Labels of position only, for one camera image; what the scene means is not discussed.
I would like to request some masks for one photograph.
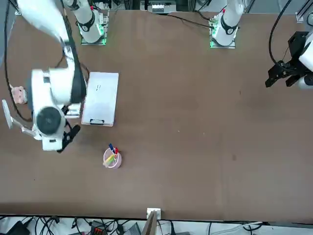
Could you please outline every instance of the blue marker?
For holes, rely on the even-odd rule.
[[[115,151],[114,151],[113,145],[112,145],[111,143],[109,144],[109,147],[110,147],[110,150],[112,151],[112,153],[114,153],[114,154],[115,154]]]

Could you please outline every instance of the yellow marker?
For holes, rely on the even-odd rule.
[[[114,154],[112,154],[111,156],[109,156],[105,161],[104,161],[104,164],[108,163],[109,164],[111,163],[111,161],[114,160]]]

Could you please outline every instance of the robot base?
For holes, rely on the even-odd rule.
[[[82,37],[81,45],[98,45],[98,46],[105,46],[107,43],[107,36],[108,36],[108,25],[109,25],[109,12],[107,11],[107,14],[99,13],[99,30],[102,32],[103,36],[99,38],[97,42],[94,43],[88,43],[86,40]]]
[[[230,45],[226,46],[226,47],[225,46],[221,46],[220,44],[218,44],[214,40],[212,35],[215,34],[215,29],[216,29],[217,25],[218,25],[218,19],[217,19],[217,16],[214,16],[214,18],[209,20],[209,26],[213,26],[214,27],[214,29],[210,28],[210,32],[209,32],[209,34],[210,34],[210,48],[231,48],[231,49],[235,49],[236,48],[236,45],[235,45],[235,37],[236,37],[236,35],[234,37],[233,42]]]

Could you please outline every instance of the floor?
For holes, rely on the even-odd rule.
[[[9,231],[9,229],[18,221],[23,220],[25,217],[9,217],[5,218],[0,221],[0,232],[6,233]],[[35,234],[35,224],[36,224],[37,218],[34,218],[29,226],[28,229],[30,230],[30,234]],[[71,234],[78,234],[77,228],[71,228],[73,223],[73,218],[61,218],[60,223],[58,225],[53,224],[50,228],[51,231],[55,235],[71,235]],[[139,220],[131,220],[127,223],[125,223],[124,230],[127,231],[134,223],[138,223],[138,226],[140,230],[143,230],[145,221],[139,221]],[[188,222],[188,221],[173,221],[175,232],[183,233],[183,232],[189,232],[191,235],[207,235],[208,234],[208,228],[209,223],[208,222]],[[166,235],[171,232],[171,226],[169,221],[162,221],[160,220],[160,225],[162,227],[162,232],[157,228],[156,235]],[[232,229],[234,227],[238,226],[238,224],[224,224],[224,223],[212,223],[210,234],[214,235],[215,232],[223,231]],[[43,223],[39,222],[37,226],[37,234],[40,233],[41,229],[43,227]],[[81,233],[86,232],[87,234],[90,231],[89,225],[83,220],[78,220],[78,227],[79,231]],[[254,235],[311,235],[313,232],[312,228],[297,228],[297,227],[284,227],[284,226],[262,226],[260,229],[253,231]],[[249,235],[249,232],[245,231],[244,229],[240,228],[236,233],[233,233],[236,235]]]

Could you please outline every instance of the marker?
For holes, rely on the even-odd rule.
[[[110,150],[112,151],[112,153],[113,153],[113,154],[115,154],[115,151],[114,151],[113,145],[112,145],[111,143],[109,144],[109,148],[110,148]]]
[[[114,155],[114,159],[117,159],[117,154],[118,154],[118,148],[115,148],[115,155]]]
[[[109,156],[105,161],[104,164],[111,164],[111,162],[114,160],[114,154],[112,154],[111,156]]]

